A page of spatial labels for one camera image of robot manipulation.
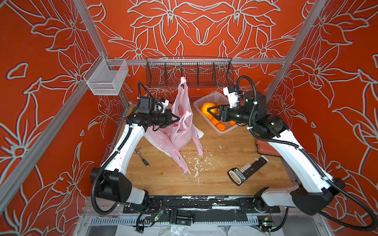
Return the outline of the pink plastic bag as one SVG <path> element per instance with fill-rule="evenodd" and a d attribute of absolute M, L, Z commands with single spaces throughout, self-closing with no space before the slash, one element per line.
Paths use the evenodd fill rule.
<path fill-rule="evenodd" d="M 171 106 L 171 110 L 174 115 L 180 118 L 179 121 L 157 131 L 153 131 L 150 127 L 144 137 L 150 144 L 172 158 L 182 168 L 184 173 L 187 173 L 189 167 L 179 151 L 192 141 L 195 144 L 198 155 L 203 156 L 203 147 L 200 138 L 203 137 L 204 133 L 193 123 L 194 114 L 189 100 L 189 88 L 185 77 L 181 77 L 180 79 L 178 94 Z"/>

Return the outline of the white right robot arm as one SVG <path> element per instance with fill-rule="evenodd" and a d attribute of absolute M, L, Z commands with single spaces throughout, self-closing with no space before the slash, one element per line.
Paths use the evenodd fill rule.
<path fill-rule="evenodd" d="M 297 187 L 277 190 L 263 188 L 259 193 L 260 211 L 265 211 L 266 207 L 295 207 L 307 215 L 320 214 L 353 230 L 368 232 L 377 229 L 376 214 L 359 199 L 344 191 L 345 183 L 342 179 L 332 177 L 310 157 L 281 117 L 267 112 L 266 96 L 256 90 L 250 77 L 240 76 L 236 84 L 223 89 L 223 94 L 227 96 L 229 104 L 210 107 L 208 113 L 218 121 L 244 124 L 253 137 L 267 142 L 279 153 L 300 181 Z M 370 216 L 371 223 L 367 226 L 352 225 L 324 212 L 324 208 L 338 194 L 364 209 Z"/>

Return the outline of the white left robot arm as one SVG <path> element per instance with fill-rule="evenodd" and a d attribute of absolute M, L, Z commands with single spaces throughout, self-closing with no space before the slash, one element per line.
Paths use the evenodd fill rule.
<path fill-rule="evenodd" d="M 127 125 L 110 156 L 101 167 L 90 172 L 91 204 L 97 214 L 108 215 L 118 204 L 143 207 L 149 204 L 148 191 L 134 187 L 126 177 L 129 161 L 149 127 L 166 128 L 179 120 L 170 109 L 163 113 L 131 113 L 126 117 Z"/>

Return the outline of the red plastic tool case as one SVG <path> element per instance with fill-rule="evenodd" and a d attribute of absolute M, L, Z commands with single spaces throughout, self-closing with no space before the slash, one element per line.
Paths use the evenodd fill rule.
<path fill-rule="evenodd" d="M 281 155 L 268 143 L 261 140 L 256 140 L 257 152 L 261 155 L 270 155 L 281 157 Z"/>

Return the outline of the black handheld label tool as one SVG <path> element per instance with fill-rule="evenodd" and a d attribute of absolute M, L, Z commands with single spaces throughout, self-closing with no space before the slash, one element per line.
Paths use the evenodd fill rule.
<path fill-rule="evenodd" d="M 235 185 L 240 186 L 268 162 L 267 157 L 262 155 L 260 158 L 256 158 L 255 162 L 252 164 L 247 163 L 242 168 L 230 169 L 227 175 Z"/>

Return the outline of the small green handled screwdriver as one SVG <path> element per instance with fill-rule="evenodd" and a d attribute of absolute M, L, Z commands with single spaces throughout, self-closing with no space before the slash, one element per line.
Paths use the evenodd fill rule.
<path fill-rule="evenodd" d="M 149 162 L 143 157 L 143 155 L 141 154 L 141 148 L 136 148 L 135 149 L 135 152 L 139 155 L 140 159 L 142 160 L 142 162 L 144 163 L 144 165 L 146 167 L 149 167 Z"/>

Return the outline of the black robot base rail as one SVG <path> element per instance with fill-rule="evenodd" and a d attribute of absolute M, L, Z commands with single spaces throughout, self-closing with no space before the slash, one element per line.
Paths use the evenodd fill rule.
<path fill-rule="evenodd" d="M 140 226 L 218 226 L 277 223 L 284 211 L 277 206 L 258 211 L 253 196 L 151 196 L 153 204 L 140 218 Z"/>

